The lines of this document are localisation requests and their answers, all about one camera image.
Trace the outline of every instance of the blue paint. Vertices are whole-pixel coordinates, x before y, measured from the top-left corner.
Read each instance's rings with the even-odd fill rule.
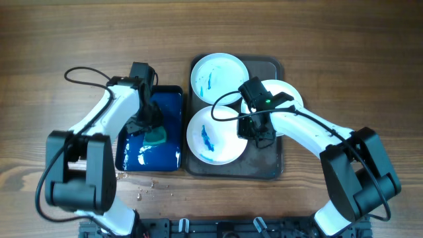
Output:
[[[214,151],[214,145],[210,143],[210,138],[207,136],[206,127],[203,125],[203,130],[201,131],[201,136],[203,137],[204,144],[210,151]]]
[[[212,88],[212,86],[210,86],[211,79],[212,79],[212,73],[210,73],[210,75],[209,75],[209,87],[208,87],[208,89],[211,89]]]
[[[207,160],[213,161],[213,159],[207,158],[207,157],[206,157],[206,156],[204,156],[203,154],[200,154],[200,156],[201,156],[203,159],[207,159]]]

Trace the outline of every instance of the brown tray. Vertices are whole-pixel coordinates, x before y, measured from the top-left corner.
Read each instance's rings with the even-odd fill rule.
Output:
[[[200,54],[191,62],[191,69],[196,63],[208,54]],[[284,69],[279,61],[269,56],[234,55],[247,67],[250,78],[258,77],[260,80],[282,80]],[[192,93],[191,80],[186,103],[184,133],[191,118],[199,110],[210,106]],[[240,112],[241,99],[229,107]],[[226,165],[209,165],[199,160],[189,149],[186,139],[184,140],[184,160],[182,166],[195,177],[213,177],[217,179],[248,179],[248,180],[273,180],[278,178],[283,171],[282,137],[276,138],[276,142],[265,148],[257,149],[254,141],[248,141],[247,147],[238,159]]]

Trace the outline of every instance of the sponge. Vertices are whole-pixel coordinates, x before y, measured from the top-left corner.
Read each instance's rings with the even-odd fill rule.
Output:
[[[167,133],[163,126],[156,127],[150,132],[144,134],[143,145],[159,145],[165,143],[167,139]]]

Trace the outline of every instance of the wood grain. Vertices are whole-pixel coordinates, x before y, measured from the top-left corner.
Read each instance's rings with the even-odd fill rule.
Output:
[[[0,6],[33,5],[84,5],[84,4],[124,4],[124,3],[202,3],[224,2],[226,0],[0,0]]]
[[[148,62],[160,84],[186,92],[190,60],[204,52],[275,56],[307,108],[336,124],[376,130],[403,191],[389,202],[392,220],[373,222],[375,237],[420,237],[422,25],[422,6],[411,1],[0,8],[0,237],[77,234],[77,222],[48,223],[34,209],[47,135],[80,121],[103,94],[65,82],[66,69],[127,75],[133,61]],[[72,77],[104,82],[87,72]],[[143,218],[308,216],[328,200],[320,163],[289,138],[284,151],[275,182],[130,173],[118,181],[118,195]],[[149,191],[140,202],[138,187]]]

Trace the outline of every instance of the white plate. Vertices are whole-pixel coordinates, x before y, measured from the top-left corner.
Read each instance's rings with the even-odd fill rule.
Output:
[[[237,121],[218,122],[210,112],[212,106],[198,111],[186,129],[186,141],[192,153],[210,165],[224,165],[236,160],[247,146],[247,140],[238,138]],[[227,106],[216,106],[216,118],[231,118],[238,112]]]
[[[215,53],[200,59],[191,72],[191,86],[194,93],[208,104],[232,91],[237,91],[249,73],[245,65],[230,54]],[[220,100],[218,105],[228,105],[240,99],[233,94]]]
[[[285,92],[291,96],[293,96],[293,99],[296,100],[301,106],[304,106],[303,99],[301,98],[301,95],[298,93],[297,89],[292,87],[289,83],[283,82],[281,80],[277,79],[269,79],[262,81],[264,88],[266,88],[267,91],[270,91],[272,95],[277,95],[280,92]],[[241,103],[241,112],[249,114],[249,108],[245,101]],[[276,136],[282,136],[282,133],[276,133]]]

